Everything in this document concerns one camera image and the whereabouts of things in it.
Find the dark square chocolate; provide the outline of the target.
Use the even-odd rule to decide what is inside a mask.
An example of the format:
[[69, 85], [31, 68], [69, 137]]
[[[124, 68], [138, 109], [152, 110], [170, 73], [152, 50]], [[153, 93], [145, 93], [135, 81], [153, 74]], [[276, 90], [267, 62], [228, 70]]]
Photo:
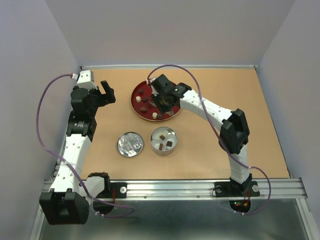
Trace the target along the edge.
[[173, 142], [172, 141], [168, 141], [167, 143], [166, 143], [166, 146], [167, 147], [171, 147], [173, 145]]

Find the silver metal tongs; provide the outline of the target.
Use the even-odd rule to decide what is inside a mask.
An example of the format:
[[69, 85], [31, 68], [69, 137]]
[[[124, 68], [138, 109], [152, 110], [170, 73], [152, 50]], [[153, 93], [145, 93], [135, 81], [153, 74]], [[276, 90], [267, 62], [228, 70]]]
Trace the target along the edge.
[[163, 116], [164, 114], [169, 115], [170, 117], [173, 117], [175, 115], [173, 109], [169, 109], [168, 107], [161, 106], [159, 107], [158, 105], [155, 104], [154, 101], [150, 100], [148, 102], [152, 107], [156, 108], [158, 110], [158, 116]]

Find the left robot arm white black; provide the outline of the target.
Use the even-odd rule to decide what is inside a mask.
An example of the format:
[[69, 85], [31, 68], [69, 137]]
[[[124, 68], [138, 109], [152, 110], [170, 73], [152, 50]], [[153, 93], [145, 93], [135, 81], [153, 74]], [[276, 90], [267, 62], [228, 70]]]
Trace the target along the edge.
[[107, 81], [101, 81], [101, 86], [105, 93], [98, 87], [75, 86], [70, 94], [72, 110], [58, 173], [49, 191], [41, 193], [39, 198], [50, 225], [83, 225], [95, 197], [115, 196], [106, 172], [91, 173], [84, 185], [80, 177], [97, 127], [97, 110], [116, 101], [114, 90]]

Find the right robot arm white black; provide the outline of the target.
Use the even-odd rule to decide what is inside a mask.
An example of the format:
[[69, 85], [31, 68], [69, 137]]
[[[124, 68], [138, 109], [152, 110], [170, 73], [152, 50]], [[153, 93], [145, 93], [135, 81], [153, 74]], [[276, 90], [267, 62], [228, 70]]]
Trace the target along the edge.
[[207, 120], [218, 132], [220, 147], [228, 154], [230, 165], [230, 189], [235, 195], [248, 190], [252, 174], [248, 166], [247, 144], [250, 130], [245, 113], [241, 109], [223, 108], [201, 96], [185, 83], [175, 85], [164, 74], [147, 81], [151, 87], [151, 99], [164, 114], [179, 107]]

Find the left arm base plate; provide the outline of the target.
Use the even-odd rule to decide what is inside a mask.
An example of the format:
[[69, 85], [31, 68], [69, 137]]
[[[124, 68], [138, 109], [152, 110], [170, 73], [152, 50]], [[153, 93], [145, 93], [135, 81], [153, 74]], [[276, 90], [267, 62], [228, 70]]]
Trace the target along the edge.
[[125, 199], [127, 197], [128, 184], [126, 182], [111, 182], [109, 188], [105, 188], [96, 197], [100, 199]]

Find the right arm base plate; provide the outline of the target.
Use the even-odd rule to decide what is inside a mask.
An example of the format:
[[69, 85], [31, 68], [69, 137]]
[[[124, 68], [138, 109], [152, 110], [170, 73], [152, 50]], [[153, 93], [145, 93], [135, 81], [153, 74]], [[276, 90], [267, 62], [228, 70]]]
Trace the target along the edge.
[[260, 189], [257, 181], [250, 181], [248, 184], [239, 184], [233, 181], [217, 181], [214, 183], [215, 196], [217, 198], [259, 197]]

